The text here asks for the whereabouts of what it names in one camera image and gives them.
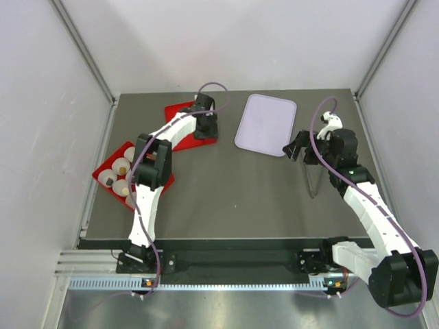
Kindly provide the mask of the red box lid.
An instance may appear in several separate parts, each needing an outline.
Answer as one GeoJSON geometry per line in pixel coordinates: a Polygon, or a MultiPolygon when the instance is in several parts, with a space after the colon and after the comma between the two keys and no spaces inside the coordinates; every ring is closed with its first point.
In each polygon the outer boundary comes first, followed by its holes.
{"type": "MultiPolygon", "coordinates": [[[[177,103],[174,105],[166,106],[164,108],[166,123],[169,123],[179,110],[182,110],[184,107],[190,107],[193,103],[194,101],[188,101],[184,103],[177,103]]],[[[185,149],[203,147],[207,145],[216,144],[216,142],[217,142],[216,138],[207,138],[204,140],[196,139],[194,133],[192,133],[184,137],[178,144],[173,145],[173,151],[182,151],[185,149]]]]}

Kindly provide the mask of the metal tongs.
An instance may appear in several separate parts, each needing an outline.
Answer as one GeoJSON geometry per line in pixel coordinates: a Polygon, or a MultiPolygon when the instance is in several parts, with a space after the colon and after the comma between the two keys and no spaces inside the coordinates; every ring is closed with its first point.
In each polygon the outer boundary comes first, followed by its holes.
{"type": "Polygon", "coordinates": [[[311,199],[315,199],[318,196],[320,188],[322,186],[324,169],[320,167],[318,175],[316,176],[316,180],[313,179],[311,172],[307,168],[307,164],[305,163],[306,149],[302,148],[298,159],[300,160],[300,167],[302,169],[302,173],[304,175],[305,183],[307,185],[307,192],[311,199]]]}

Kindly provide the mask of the red chocolate box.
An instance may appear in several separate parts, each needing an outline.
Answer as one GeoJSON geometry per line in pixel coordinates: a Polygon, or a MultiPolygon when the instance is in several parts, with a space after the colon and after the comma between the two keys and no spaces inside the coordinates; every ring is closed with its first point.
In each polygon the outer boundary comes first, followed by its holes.
{"type": "Polygon", "coordinates": [[[134,203],[129,196],[129,186],[141,194],[137,198],[139,208],[145,208],[147,200],[155,208],[161,194],[174,182],[171,172],[172,144],[169,141],[155,140],[134,170],[133,177],[129,178],[135,164],[134,157],[139,154],[134,143],[128,141],[92,174],[94,180],[131,210],[134,210],[134,203]]]}

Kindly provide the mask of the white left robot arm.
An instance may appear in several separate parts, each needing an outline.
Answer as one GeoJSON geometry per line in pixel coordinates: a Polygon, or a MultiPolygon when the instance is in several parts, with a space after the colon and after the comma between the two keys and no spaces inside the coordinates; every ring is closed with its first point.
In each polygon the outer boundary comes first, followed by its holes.
{"type": "Polygon", "coordinates": [[[127,245],[119,255],[122,265],[132,262],[136,267],[134,272],[161,271],[154,244],[158,203],[171,178],[172,152],[188,136],[198,141],[218,138],[214,98],[198,92],[194,101],[177,110],[163,127],[137,138],[128,177],[128,197],[133,203],[134,217],[127,245]]]}

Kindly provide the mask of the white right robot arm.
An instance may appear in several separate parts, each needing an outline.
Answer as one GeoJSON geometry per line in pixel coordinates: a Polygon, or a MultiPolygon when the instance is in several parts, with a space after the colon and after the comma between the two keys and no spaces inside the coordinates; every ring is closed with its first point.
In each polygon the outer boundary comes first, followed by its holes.
{"type": "Polygon", "coordinates": [[[328,271],[345,267],[354,273],[382,308],[412,303],[423,308],[434,292],[438,257],[419,248],[396,222],[369,170],[358,163],[357,146],[354,131],[340,128],[322,139],[301,130],[283,148],[290,160],[304,153],[304,164],[328,169],[331,185],[357,215],[376,251],[369,254],[345,236],[330,238],[320,249],[320,263],[328,271]]]}

